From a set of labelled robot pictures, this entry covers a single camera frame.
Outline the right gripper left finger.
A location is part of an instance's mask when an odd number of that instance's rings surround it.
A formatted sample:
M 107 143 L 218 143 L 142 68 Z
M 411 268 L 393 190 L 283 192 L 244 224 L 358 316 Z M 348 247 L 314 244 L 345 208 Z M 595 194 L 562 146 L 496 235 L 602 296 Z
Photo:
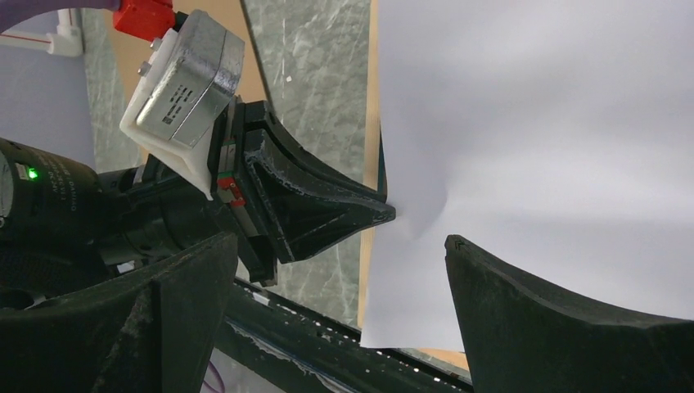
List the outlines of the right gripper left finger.
M 1 314 L 4 392 L 198 392 L 237 271 L 219 234 L 161 262 Z

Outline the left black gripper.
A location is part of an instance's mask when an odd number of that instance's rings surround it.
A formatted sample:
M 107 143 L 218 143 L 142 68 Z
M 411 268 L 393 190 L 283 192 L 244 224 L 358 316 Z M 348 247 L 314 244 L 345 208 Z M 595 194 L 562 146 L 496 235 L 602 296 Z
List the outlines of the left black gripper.
M 249 280 L 271 287 L 277 284 L 277 259 L 310 259 L 395 219 L 385 194 L 305 150 L 270 104 L 257 101 L 245 106 L 246 124 L 254 131 L 246 134 L 243 161 L 266 222 L 268 235 L 262 233 L 251 216 L 251 191 L 241 184 L 244 105 L 234 98 L 214 122 L 207 160 L 211 200 L 154 156 L 138 167 L 99 174 L 108 224 L 97 244 L 105 264 L 154 263 L 218 233 L 235 233 L 237 258 Z

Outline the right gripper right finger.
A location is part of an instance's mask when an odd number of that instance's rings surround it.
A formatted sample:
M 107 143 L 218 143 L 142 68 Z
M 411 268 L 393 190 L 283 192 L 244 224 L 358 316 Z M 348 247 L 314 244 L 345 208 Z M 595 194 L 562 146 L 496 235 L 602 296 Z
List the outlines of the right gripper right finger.
M 476 391 L 692 391 L 692 321 L 582 296 L 458 235 L 445 249 Z

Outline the blue wooden picture frame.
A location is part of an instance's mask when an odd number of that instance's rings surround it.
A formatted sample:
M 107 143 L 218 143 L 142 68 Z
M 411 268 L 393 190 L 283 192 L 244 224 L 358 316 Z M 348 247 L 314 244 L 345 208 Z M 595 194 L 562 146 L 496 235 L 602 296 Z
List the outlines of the blue wooden picture frame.
M 364 136 L 363 183 L 371 188 L 385 190 L 385 171 L 381 169 L 380 90 L 378 82 L 378 1 L 369 2 L 369 32 L 367 53 L 367 96 Z M 363 325 L 367 284 L 372 254 L 374 229 L 361 233 L 358 280 L 358 325 Z

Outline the landscape photo print board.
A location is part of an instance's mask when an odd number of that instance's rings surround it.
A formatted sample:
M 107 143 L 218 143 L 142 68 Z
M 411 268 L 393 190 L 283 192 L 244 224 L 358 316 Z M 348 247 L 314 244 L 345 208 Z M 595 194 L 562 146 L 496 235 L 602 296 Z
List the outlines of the landscape photo print board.
M 459 234 L 627 309 L 693 316 L 693 4 L 382 1 L 376 229 L 361 343 L 461 350 Z

